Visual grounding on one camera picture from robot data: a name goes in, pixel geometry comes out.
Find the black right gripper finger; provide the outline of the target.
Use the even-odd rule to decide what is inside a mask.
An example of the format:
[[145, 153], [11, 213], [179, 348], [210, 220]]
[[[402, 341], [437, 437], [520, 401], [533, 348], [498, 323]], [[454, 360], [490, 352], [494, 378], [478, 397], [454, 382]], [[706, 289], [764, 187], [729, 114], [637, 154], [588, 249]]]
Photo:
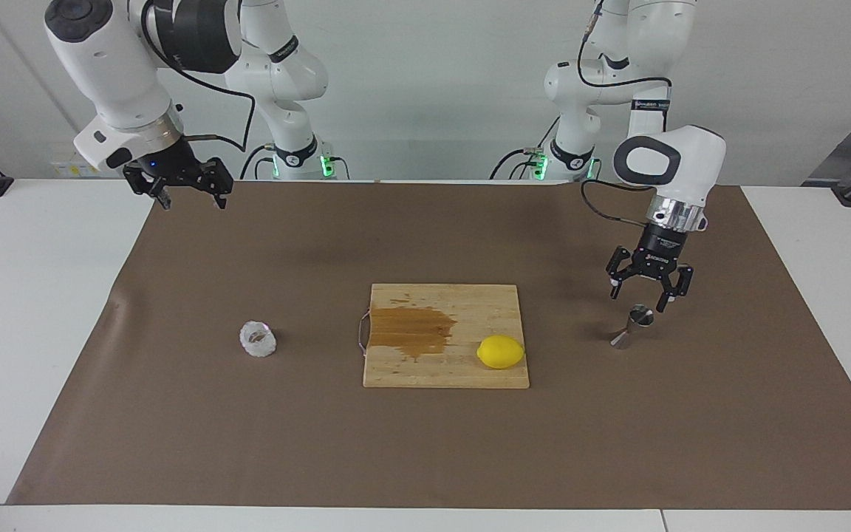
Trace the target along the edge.
[[233, 178], [222, 159], [213, 157], [200, 165], [200, 189], [210, 194], [220, 210], [226, 209]]
[[171, 208], [171, 199], [166, 189], [165, 179], [152, 177], [145, 173], [131, 173], [129, 185], [136, 195], [145, 195], [161, 205], [163, 210]]

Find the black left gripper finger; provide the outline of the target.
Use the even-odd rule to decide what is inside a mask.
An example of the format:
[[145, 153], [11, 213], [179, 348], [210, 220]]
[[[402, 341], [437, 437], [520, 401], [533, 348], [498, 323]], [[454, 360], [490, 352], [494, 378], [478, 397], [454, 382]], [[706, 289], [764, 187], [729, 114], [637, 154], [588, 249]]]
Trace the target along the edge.
[[624, 264], [626, 260], [631, 259], [632, 253], [625, 247], [618, 247], [615, 249], [615, 252], [612, 253], [610, 262], [606, 266], [606, 273], [608, 273], [608, 276], [610, 277], [610, 298], [612, 300], [618, 299], [625, 280], [636, 274], [636, 270], [634, 270], [634, 266], [632, 266], [631, 262], [628, 265]]
[[675, 283], [671, 281], [671, 272], [661, 273], [658, 277], [658, 281], [662, 286], [662, 294], [656, 305], [656, 311], [659, 313], [664, 313], [669, 302], [688, 293], [695, 269], [689, 264], [681, 264], [676, 266], [673, 272], [678, 273]]

